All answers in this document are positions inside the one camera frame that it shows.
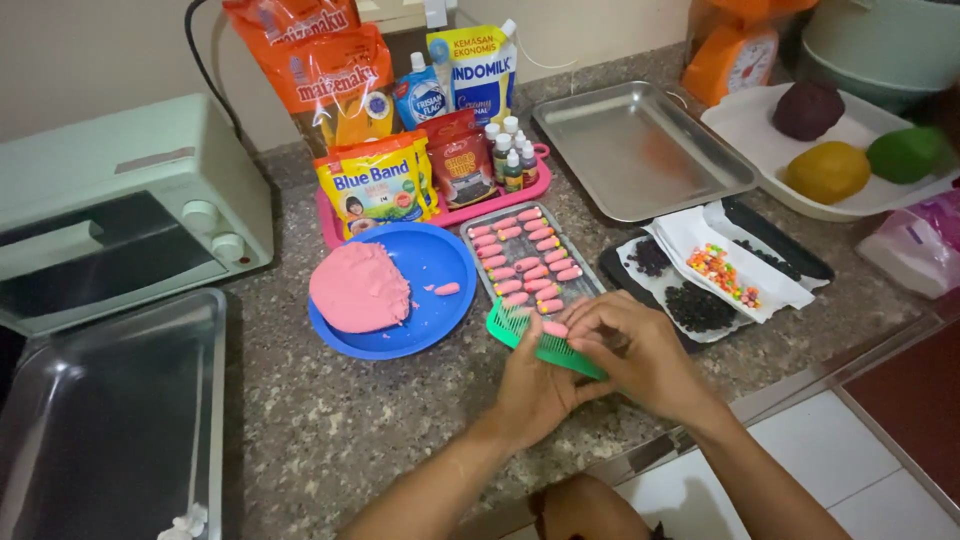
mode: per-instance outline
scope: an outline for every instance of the green comb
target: green comb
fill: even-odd
[[[530,312],[522,307],[504,306],[502,298],[496,299],[490,315],[487,316],[487,330],[511,349],[516,348],[528,324],[530,324]],[[556,335],[545,333],[540,337],[537,358],[572,369],[587,377],[599,380],[607,378],[606,372],[593,365],[586,356],[571,349],[566,339]]]

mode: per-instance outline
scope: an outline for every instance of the hand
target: hand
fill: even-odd
[[[577,386],[580,374],[535,356],[543,323],[531,313],[530,324],[507,358],[496,404],[488,416],[509,441],[514,454],[537,444],[578,406],[613,392],[609,381]]]
[[[625,291],[576,305],[562,322],[569,328],[570,347],[605,370],[621,391],[653,414],[696,427],[717,410],[728,410],[686,355],[670,319]],[[628,342],[623,357],[599,338],[616,333]]]

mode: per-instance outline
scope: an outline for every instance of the stainless steel tray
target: stainless steel tray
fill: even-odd
[[[226,300],[201,289],[51,341],[0,413],[0,539],[221,538]]]
[[[546,209],[546,207],[540,203],[531,201],[493,211],[480,217],[475,217],[460,226],[460,237],[464,239],[464,242],[467,244],[467,249],[470,250],[470,254],[473,256],[473,265],[476,266],[477,272],[480,273],[480,282],[483,284],[484,288],[487,289],[487,294],[490,295],[491,301],[496,301],[496,293],[493,291],[493,283],[487,276],[487,272],[484,271],[483,263],[480,262],[480,257],[477,256],[476,250],[473,249],[473,243],[470,242],[470,236],[467,233],[467,229],[471,227],[491,225],[496,221],[499,221],[505,217],[517,215],[527,209],[540,209],[540,211],[543,212],[543,217],[545,217],[547,222],[550,223],[550,227],[553,227],[555,230],[554,235],[557,236],[557,238],[563,243],[567,253],[574,260],[576,260],[577,264],[584,270],[584,275],[580,278],[571,280],[569,282],[560,283],[562,291],[558,298],[563,300],[565,305],[569,306],[582,296],[594,298],[607,292],[607,289],[600,284],[600,280],[597,280],[596,274],[593,273],[593,270],[590,268],[589,264],[587,264],[587,261],[583,258],[583,256],[580,255],[580,252],[577,251],[577,248],[573,245],[573,242],[571,242],[566,234],[564,234],[564,228],[560,226],[560,223],[558,223],[557,219],[553,217],[553,214],[550,212],[550,210]],[[537,248],[534,247],[534,244],[526,238],[527,234],[529,233],[524,232],[516,238],[511,238],[506,242],[500,242],[503,244],[503,255],[507,256],[507,259],[510,262],[526,257],[542,258],[543,253],[538,252]],[[521,281],[523,280],[523,278],[520,276],[518,276],[516,279]],[[529,307],[532,307],[533,305],[533,301],[529,301],[527,303],[527,306]],[[550,316],[546,315],[544,318],[549,320]]]
[[[534,119],[609,217],[642,221],[754,187],[760,173],[642,81],[547,102]]]

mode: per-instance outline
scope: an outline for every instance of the toaster oven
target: toaster oven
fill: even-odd
[[[0,145],[0,324],[38,335],[274,255],[270,188],[203,94]]]

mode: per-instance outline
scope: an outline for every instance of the black tray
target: black tray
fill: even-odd
[[[728,197],[723,199],[723,208],[727,212],[727,217],[734,225],[741,227],[770,246],[771,249],[786,259],[786,261],[793,265],[801,274],[829,282],[832,282],[836,277],[833,269],[823,262],[822,259],[810,253],[804,246],[800,245],[800,243],[790,236],[787,236],[786,233],[750,209],[750,207],[736,199]],[[641,231],[638,237],[647,235],[649,234],[646,231]],[[600,269],[607,274],[607,277],[610,278],[617,288],[626,290],[641,304],[656,309],[657,311],[663,311],[663,306],[657,302],[654,295],[650,294],[650,291],[635,282],[620,262],[620,256],[616,253],[616,249],[625,243],[626,242],[611,246],[600,254]],[[677,336],[680,337],[680,342],[684,345],[684,349],[688,353],[703,351],[717,342],[698,343],[687,337],[680,329],[675,328],[674,330],[677,332]]]

